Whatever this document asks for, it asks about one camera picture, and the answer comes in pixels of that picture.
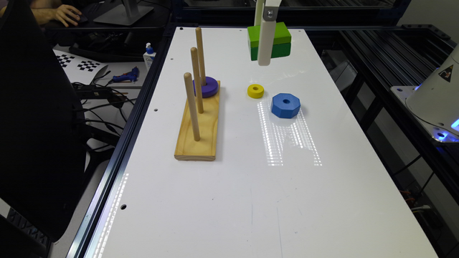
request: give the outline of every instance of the black chair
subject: black chair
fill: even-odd
[[[118,136],[85,124],[82,105],[26,0],[0,19],[0,198],[55,242],[66,231],[95,167],[113,149],[91,152],[89,138]],[[46,248],[0,218],[0,257],[46,257]]]

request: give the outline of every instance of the wooden peg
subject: wooden peg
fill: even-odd
[[[193,136],[195,141],[199,141],[201,140],[201,137],[199,136],[198,114],[196,112],[196,103],[194,102],[193,79],[191,78],[191,74],[189,72],[185,72],[184,79],[191,125],[193,127]]]
[[[206,82],[206,68],[204,66],[204,48],[202,46],[202,32],[201,28],[196,28],[196,41],[198,44],[198,57],[199,57],[199,71],[201,73],[201,85],[207,85]]]
[[[202,114],[204,112],[204,106],[202,104],[201,78],[199,76],[198,50],[196,47],[191,48],[191,62],[193,63],[194,88],[196,89],[198,112]]]

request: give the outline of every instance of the purple ring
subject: purple ring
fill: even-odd
[[[206,82],[207,85],[202,86],[202,97],[211,97],[218,92],[218,82],[212,78],[212,77],[207,77],[206,76]]]

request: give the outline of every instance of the person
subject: person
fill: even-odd
[[[62,22],[64,26],[69,27],[69,24],[77,26],[78,23],[72,20],[73,17],[77,21],[80,20],[81,11],[75,7],[62,4],[61,0],[28,0],[32,13],[37,20],[38,25],[46,24],[52,20]],[[0,17],[6,10],[8,0],[0,0]]]

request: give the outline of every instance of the blue light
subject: blue light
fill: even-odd
[[[439,136],[439,137],[438,137],[438,140],[443,141],[443,140],[446,138],[446,136],[448,136],[447,133],[442,133],[442,134],[443,134],[444,136],[443,136],[443,137],[442,137],[442,136]]]
[[[457,119],[452,125],[451,128],[454,130],[459,130],[459,119]]]

